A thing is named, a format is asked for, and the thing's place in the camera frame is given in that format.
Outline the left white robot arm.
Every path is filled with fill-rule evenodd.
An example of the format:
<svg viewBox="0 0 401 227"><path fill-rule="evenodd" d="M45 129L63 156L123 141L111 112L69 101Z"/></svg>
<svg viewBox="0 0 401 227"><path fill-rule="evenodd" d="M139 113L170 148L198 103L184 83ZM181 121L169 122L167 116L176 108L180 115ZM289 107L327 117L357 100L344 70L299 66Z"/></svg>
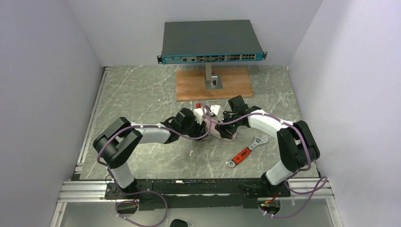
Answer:
<svg viewBox="0 0 401 227"><path fill-rule="evenodd" d="M97 160L104 165L123 193L137 192L137 179L133 175L128 159L140 144L170 144L180 137L200 140L209 130L204 121L197 121L194 112L182 108L158 124L138 124L126 117L117 118L93 141Z"/></svg>

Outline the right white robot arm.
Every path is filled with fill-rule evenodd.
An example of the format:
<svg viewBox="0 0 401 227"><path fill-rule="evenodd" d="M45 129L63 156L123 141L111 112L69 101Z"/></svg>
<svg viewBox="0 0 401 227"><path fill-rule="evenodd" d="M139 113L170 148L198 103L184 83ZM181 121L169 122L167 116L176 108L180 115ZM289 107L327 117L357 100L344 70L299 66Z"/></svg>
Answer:
<svg viewBox="0 0 401 227"><path fill-rule="evenodd" d="M266 187L273 188L299 171L309 170L320 157L319 148L305 121L285 121L260 107L249 107L242 96L229 99L228 104L231 110L224 111L222 122L215 126L222 138L230 139L238 127L246 126L260 130L278 142L280 160L261 176Z"/></svg>

